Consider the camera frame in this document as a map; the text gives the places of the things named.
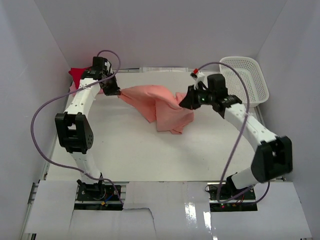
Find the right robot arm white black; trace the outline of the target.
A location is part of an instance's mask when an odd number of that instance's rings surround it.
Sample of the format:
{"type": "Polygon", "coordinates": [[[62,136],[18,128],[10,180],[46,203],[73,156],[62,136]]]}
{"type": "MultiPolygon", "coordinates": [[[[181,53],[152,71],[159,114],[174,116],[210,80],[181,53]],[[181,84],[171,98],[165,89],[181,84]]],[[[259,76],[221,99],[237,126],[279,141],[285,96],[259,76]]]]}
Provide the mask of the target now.
{"type": "Polygon", "coordinates": [[[223,185],[226,195],[236,200],[244,189],[258,183],[265,183],[293,171],[292,141],[287,136],[278,136],[265,128],[251,116],[236,96],[228,93],[222,74],[205,76],[192,72],[195,84],[188,86],[180,107],[196,110],[202,105],[212,106],[224,120],[239,130],[254,150],[251,165],[238,173],[228,176],[223,185]]]}

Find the salmon pink t shirt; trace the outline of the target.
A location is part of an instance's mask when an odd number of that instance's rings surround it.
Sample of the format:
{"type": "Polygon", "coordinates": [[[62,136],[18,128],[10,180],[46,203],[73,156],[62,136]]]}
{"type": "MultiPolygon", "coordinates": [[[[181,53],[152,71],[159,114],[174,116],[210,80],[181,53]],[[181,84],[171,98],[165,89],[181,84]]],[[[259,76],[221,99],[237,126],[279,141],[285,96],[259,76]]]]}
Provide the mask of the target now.
{"type": "Polygon", "coordinates": [[[194,121],[194,112],[182,108],[185,98],[182,92],[172,92],[162,85],[139,85],[124,88],[119,99],[134,107],[149,123],[156,123],[159,132],[182,134],[184,128],[194,121]]]}

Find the white perforated plastic basket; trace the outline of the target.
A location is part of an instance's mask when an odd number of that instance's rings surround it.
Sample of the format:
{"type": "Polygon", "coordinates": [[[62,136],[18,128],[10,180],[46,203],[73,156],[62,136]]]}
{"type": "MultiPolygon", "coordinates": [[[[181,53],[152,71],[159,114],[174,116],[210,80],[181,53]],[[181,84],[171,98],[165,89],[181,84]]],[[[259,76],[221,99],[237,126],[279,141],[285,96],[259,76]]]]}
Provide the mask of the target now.
{"type": "Polygon", "coordinates": [[[228,93],[237,96],[244,104],[249,101],[250,107],[254,108],[269,99],[269,90],[256,60],[245,56],[227,56],[220,60],[221,63],[235,69],[237,76],[230,68],[220,65],[219,71],[225,78],[228,93]],[[245,83],[248,94],[239,80],[242,78],[245,83]]]}

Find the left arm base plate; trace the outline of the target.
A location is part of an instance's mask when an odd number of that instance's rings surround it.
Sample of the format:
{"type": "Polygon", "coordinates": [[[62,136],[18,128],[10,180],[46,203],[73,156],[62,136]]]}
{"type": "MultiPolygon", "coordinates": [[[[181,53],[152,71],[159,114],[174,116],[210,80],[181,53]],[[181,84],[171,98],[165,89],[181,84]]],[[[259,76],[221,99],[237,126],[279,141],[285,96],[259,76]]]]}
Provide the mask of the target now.
{"type": "Polygon", "coordinates": [[[77,180],[75,210],[87,211],[122,211],[120,202],[121,185],[104,184],[102,181],[88,184],[77,180]]]}

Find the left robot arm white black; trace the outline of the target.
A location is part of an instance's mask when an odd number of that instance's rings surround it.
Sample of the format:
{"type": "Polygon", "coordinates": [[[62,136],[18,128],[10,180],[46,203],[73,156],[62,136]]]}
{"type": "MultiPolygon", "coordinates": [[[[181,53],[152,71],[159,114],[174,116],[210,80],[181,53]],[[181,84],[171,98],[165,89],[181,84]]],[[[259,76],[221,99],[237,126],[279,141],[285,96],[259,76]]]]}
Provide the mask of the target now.
{"type": "Polygon", "coordinates": [[[80,91],[64,113],[55,116],[58,141],[82,171],[81,182],[91,184],[88,188],[90,196],[99,200],[105,196],[106,187],[98,182],[103,176],[90,152],[94,134],[87,117],[100,91],[106,96],[121,94],[112,64],[104,57],[93,57],[92,66],[85,69],[80,77],[78,89],[80,91]]]}

